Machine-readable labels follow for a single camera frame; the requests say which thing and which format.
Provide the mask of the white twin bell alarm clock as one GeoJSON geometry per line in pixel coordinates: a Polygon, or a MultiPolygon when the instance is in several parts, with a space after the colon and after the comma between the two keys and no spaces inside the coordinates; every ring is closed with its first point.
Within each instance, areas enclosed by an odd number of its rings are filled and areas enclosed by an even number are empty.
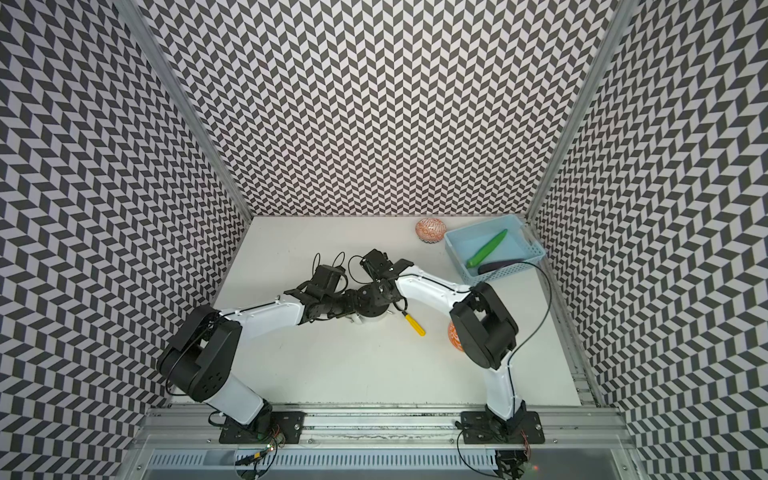
{"type": "Polygon", "coordinates": [[[353,309],[351,321],[363,325],[381,320],[393,303],[394,296],[389,286],[375,283],[352,291],[350,298],[353,309]]]}

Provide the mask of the yellow handled screwdriver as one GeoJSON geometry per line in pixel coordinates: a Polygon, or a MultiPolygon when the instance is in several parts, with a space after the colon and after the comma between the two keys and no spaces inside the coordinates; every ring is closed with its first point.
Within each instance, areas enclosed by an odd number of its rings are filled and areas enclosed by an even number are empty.
{"type": "Polygon", "coordinates": [[[407,321],[407,323],[411,326],[411,328],[421,337],[424,337],[426,335],[426,330],[421,326],[421,324],[412,317],[407,311],[403,311],[402,315],[404,319],[407,321]]]}

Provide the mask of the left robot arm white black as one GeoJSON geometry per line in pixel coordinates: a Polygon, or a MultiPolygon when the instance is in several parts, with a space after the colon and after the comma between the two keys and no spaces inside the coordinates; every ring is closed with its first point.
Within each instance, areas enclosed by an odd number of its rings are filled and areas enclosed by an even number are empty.
{"type": "Polygon", "coordinates": [[[164,381],[192,400],[249,426],[259,420],[267,401],[232,372],[240,341],[354,315],[356,297],[350,290],[327,293],[315,288],[293,289],[271,302],[231,312],[199,306],[168,341],[156,369],[164,381]]]}

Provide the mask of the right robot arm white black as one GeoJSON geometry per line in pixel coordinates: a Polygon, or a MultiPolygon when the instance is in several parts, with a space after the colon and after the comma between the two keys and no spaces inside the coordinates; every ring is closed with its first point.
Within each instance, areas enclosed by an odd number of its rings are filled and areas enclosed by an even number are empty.
{"type": "Polygon", "coordinates": [[[371,279],[358,291],[364,306],[387,308],[414,300],[449,316],[464,354],[483,371],[486,409],[501,422],[521,415],[524,401],[508,365],[519,327],[491,285],[452,283],[405,259],[362,259],[360,266],[371,279]]]}

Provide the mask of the orange patterned bowl upright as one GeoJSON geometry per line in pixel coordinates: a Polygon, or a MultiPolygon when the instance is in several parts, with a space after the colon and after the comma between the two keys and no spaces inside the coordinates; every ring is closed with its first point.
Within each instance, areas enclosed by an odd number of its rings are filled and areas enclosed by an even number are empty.
{"type": "Polygon", "coordinates": [[[458,332],[456,330],[456,327],[453,322],[451,322],[448,326],[448,338],[451,343],[451,345],[458,351],[463,352],[464,349],[462,347],[461,341],[458,336],[458,332]]]}

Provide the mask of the light blue plastic basket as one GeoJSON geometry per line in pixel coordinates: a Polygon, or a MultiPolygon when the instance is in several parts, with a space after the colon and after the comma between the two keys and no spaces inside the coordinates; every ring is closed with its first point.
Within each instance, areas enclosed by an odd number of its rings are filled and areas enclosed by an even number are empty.
{"type": "Polygon", "coordinates": [[[444,241],[455,269],[469,285],[525,271],[546,256],[528,224],[516,215],[450,230],[444,241]]]}

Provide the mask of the dark purple eggplant toy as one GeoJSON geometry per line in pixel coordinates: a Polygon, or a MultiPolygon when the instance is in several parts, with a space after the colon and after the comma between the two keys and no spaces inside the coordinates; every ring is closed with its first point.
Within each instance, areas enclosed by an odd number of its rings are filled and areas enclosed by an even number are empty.
{"type": "Polygon", "coordinates": [[[508,259],[508,260],[488,262],[488,263],[481,264],[477,269],[477,273],[479,275],[484,275],[484,274],[495,272],[497,270],[500,270],[512,265],[520,264],[520,263],[522,263],[521,259],[508,259]]]}

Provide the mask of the green cucumber toy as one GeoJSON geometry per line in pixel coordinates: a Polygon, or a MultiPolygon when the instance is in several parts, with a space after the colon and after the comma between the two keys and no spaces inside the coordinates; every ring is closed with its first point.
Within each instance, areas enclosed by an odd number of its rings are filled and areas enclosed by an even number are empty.
{"type": "Polygon", "coordinates": [[[503,242],[507,236],[507,233],[507,229],[500,231],[481,248],[479,248],[477,252],[466,261],[466,268],[472,269],[478,267],[503,242]]]}

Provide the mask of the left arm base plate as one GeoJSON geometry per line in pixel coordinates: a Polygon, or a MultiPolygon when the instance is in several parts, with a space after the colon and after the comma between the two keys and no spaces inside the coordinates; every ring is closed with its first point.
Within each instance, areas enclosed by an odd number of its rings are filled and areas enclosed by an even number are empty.
{"type": "Polygon", "coordinates": [[[225,416],[220,427],[219,443],[265,444],[273,440],[279,445],[298,444],[305,418],[303,411],[262,411],[251,423],[243,425],[225,416]]]}

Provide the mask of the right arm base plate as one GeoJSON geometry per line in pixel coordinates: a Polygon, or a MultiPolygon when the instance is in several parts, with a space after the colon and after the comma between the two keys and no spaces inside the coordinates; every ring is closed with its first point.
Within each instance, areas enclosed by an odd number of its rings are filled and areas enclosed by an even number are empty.
{"type": "Polygon", "coordinates": [[[476,444],[544,444],[543,426],[535,411],[519,411],[511,419],[502,420],[485,411],[464,411],[455,426],[463,441],[476,444]]]}

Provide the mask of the aluminium front rail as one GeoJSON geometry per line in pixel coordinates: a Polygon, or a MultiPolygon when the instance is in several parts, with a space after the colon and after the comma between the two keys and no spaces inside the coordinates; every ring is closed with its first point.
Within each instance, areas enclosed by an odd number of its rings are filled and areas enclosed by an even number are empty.
{"type": "MultiPolygon", "coordinates": [[[[276,404],[283,414],[302,412],[289,426],[300,432],[297,448],[440,448],[453,446],[464,411],[480,405],[331,405],[276,404]]],[[[632,436],[623,415],[614,408],[530,406],[538,414],[533,429],[544,435],[539,449],[630,449],[632,436]]],[[[209,424],[216,415],[203,404],[177,403],[146,414],[131,446],[221,449],[220,429],[209,424]]]]}

